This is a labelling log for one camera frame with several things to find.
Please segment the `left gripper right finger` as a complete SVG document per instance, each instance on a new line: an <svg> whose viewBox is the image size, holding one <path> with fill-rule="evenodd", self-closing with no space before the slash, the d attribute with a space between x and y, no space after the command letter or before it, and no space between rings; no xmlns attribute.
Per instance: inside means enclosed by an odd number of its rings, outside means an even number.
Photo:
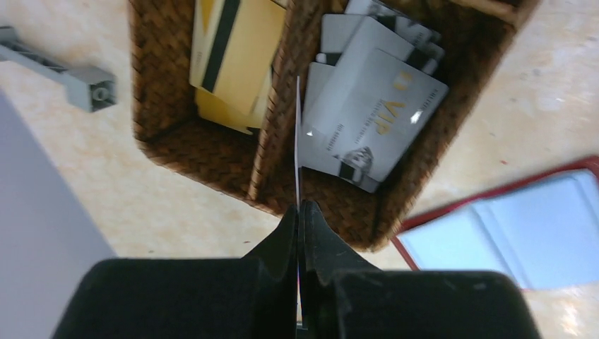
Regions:
<svg viewBox="0 0 599 339"><path fill-rule="evenodd" d="M382 270L299 207L299 286L308 338L539 338L521 291L491 271Z"/></svg>

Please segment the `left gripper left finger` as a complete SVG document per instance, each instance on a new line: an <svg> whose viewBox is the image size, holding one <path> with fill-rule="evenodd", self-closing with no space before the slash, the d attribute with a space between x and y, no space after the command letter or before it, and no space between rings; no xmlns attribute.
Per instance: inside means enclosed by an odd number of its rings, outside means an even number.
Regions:
<svg viewBox="0 0 599 339"><path fill-rule="evenodd" d="M294 338L297 216L240 258L113 258L82 278L55 338Z"/></svg>

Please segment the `red leather card holder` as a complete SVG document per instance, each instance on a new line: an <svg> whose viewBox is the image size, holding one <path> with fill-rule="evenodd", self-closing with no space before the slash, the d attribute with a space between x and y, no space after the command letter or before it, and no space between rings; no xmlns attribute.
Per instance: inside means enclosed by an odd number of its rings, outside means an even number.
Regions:
<svg viewBox="0 0 599 339"><path fill-rule="evenodd" d="M393 244L413 270L492 270L525 290L598 281L598 157L417 215Z"/></svg>

